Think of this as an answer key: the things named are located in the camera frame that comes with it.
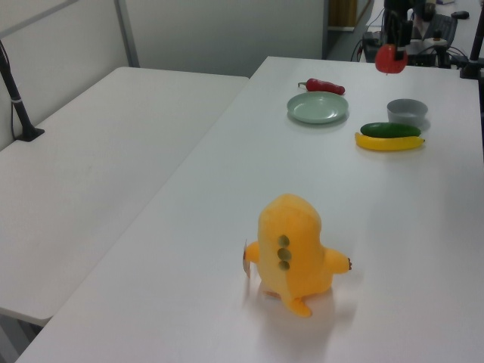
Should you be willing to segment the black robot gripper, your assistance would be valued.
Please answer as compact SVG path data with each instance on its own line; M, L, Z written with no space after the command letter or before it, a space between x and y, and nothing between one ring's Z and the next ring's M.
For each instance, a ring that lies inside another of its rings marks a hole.
M403 61L405 58L405 46L411 41L411 34L413 30L413 22L411 20L394 21L393 26L393 40L396 45L395 60Z

